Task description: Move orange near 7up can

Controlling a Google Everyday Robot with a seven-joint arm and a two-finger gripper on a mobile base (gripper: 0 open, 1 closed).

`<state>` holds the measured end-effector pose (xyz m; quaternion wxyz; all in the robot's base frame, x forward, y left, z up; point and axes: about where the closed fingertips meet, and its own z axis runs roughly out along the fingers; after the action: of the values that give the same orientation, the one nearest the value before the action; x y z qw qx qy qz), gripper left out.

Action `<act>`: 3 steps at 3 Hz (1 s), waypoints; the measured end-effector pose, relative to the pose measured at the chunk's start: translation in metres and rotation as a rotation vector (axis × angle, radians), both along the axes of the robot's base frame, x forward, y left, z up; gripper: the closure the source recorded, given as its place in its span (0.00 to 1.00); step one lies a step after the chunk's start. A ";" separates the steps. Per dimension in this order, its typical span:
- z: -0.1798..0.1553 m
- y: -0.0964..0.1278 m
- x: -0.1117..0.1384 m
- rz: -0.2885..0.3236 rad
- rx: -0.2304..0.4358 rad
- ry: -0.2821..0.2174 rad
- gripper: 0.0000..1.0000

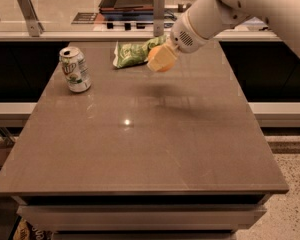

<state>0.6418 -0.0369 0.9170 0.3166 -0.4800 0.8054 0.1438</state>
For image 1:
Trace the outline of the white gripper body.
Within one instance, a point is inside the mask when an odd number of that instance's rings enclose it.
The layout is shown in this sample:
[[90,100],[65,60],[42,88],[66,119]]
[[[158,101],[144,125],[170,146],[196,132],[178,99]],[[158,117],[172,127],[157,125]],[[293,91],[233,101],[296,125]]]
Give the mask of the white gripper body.
[[192,27],[188,12],[175,21],[171,28],[170,40],[183,53],[193,53],[208,42]]

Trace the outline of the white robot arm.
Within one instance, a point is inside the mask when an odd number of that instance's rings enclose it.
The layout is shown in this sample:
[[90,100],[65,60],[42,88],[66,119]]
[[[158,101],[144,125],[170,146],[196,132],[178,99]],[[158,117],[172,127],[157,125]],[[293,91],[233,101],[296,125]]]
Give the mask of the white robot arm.
[[174,23],[166,42],[148,57],[154,72],[170,69],[219,33],[256,17],[300,59],[300,0],[197,0]]

